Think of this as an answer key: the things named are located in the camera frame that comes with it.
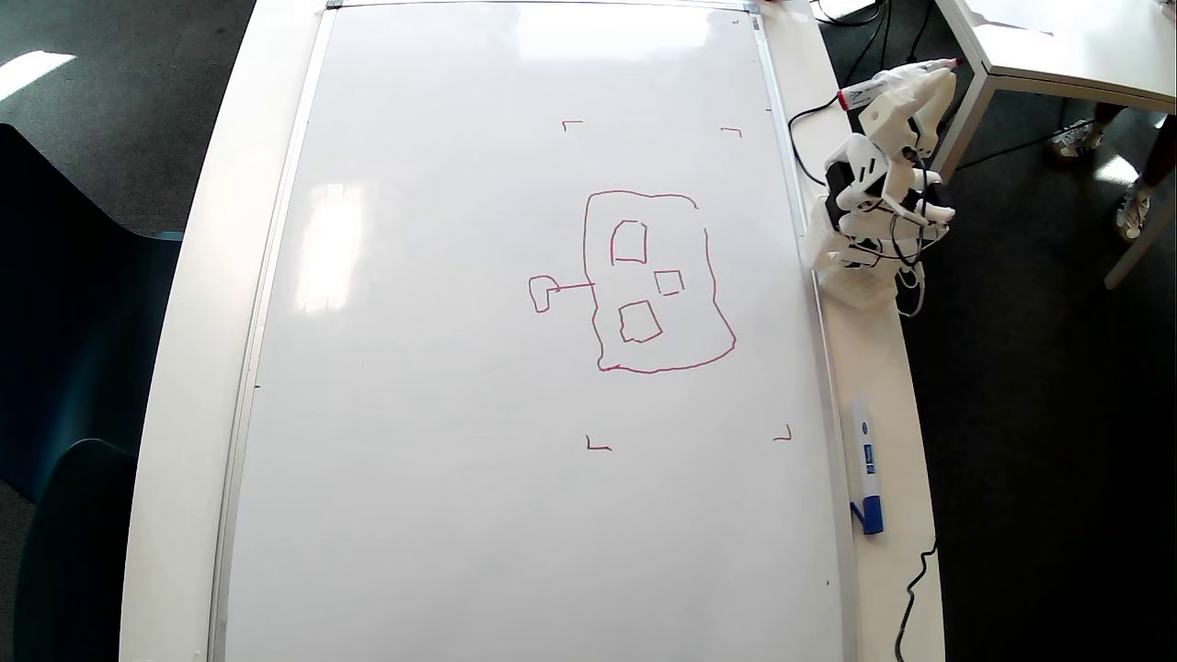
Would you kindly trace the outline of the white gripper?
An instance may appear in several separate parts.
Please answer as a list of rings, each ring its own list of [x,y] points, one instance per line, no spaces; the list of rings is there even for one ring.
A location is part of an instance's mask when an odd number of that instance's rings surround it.
[[[883,154],[903,154],[905,148],[920,159],[933,154],[939,143],[939,123],[953,104],[957,88],[955,72],[936,72],[943,67],[902,64],[887,69],[886,91],[859,114],[863,133]]]

